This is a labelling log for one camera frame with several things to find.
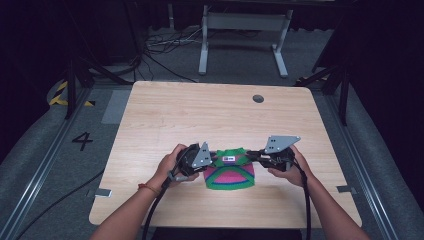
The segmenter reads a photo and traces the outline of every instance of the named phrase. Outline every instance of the metal rail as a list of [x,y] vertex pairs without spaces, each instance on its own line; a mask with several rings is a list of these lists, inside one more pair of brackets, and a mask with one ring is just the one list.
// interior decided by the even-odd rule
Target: metal rail
[[46,155],[38,166],[37,171],[32,177],[31,181],[28,183],[27,188],[25,189],[24,194],[16,205],[14,211],[7,220],[5,226],[3,227],[0,233],[0,240],[9,240],[13,239],[16,235],[19,227],[21,226],[25,216],[27,215],[29,209],[31,208],[35,198],[37,197],[38,192],[43,186],[44,181],[47,178],[47,175],[50,172],[53,164],[56,161],[57,153],[59,152],[65,136],[69,132],[72,123],[75,121],[78,112],[84,106],[85,101],[90,95],[91,89],[83,88],[81,89],[80,96],[77,100],[77,107],[74,114],[68,120],[65,120],[59,128],[59,131],[54,138],[52,144],[50,145]]
[[387,216],[386,210],[384,209],[383,203],[381,202],[380,195],[378,194],[374,184],[368,172],[365,168],[365,165],[359,155],[359,152],[355,146],[355,143],[350,135],[350,132],[346,126],[343,126],[340,122],[340,118],[338,115],[338,107],[335,99],[332,96],[325,96],[325,100],[327,104],[330,106],[331,114],[337,125],[339,130],[345,140],[346,146],[348,147],[349,154],[352,158],[353,169],[358,177],[359,183],[364,190],[365,197],[367,198],[368,204],[371,207],[371,210],[374,214],[378,227],[380,228],[381,234],[384,239],[399,239],[396,235],[396,232],[393,228],[393,225]]

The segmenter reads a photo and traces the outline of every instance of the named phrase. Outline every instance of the round hole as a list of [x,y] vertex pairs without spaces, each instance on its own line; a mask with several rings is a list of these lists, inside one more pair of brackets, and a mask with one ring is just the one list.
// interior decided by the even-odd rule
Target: round hole
[[253,101],[255,101],[256,103],[262,103],[264,101],[264,97],[262,97],[261,95],[255,95],[253,96]]

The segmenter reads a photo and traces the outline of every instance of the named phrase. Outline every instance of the number 4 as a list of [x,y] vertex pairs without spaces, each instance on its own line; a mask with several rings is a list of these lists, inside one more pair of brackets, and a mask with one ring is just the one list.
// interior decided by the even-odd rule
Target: number 4
[[80,151],[84,151],[85,144],[93,142],[93,140],[88,139],[89,136],[90,136],[90,133],[85,132],[85,133],[81,134],[80,136],[74,138],[72,140],[72,142],[82,143]]

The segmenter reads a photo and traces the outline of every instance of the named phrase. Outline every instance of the bracelet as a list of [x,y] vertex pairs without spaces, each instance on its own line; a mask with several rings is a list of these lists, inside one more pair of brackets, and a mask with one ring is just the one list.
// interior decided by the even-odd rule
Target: bracelet
[[154,189],[154,188],[150,187],[149,185],[147,185],[145,183],[138,184],[138,190],[140,190],[142,188],[148,188],[148,189],[152,190],[154,193],[156,193],[156,195],[159,195],[160,194],[160,191],[159,190]]

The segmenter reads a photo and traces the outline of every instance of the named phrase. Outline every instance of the dark background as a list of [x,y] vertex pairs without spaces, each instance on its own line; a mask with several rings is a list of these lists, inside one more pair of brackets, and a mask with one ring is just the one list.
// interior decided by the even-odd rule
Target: dark background
[[[46,11],[46,3],[0,3],[0,162],[49,109],[47,93],[63,79],[69,61],[65,36],[71,36],[82,54],[102,65],[125,63],[135,54],[128,27],[111,24],[125,26],[121,2],[62,1],[74,19],[66,14],[67,9]],[[414,1],[390,5],[375,0],[365,7],[347,14],[341,22],[336,12],[300,10],[293,16],[291,28],[326,30],[338,26],[317,66],[328,67],[350,57],[351,83],[423,209],[424,9]],[[198,9],[176,7],[176,28],[199,24]],[[147,6],[140,11],[144,27],[167,26],[166,9]],[[187,18],[187,13],[194,13],[194,17]],[[57,21],[58,15],[63,22]],[[69,27],[66,33],[58,27],[61,24]],[[113,38],[112,33],[121,37]]]

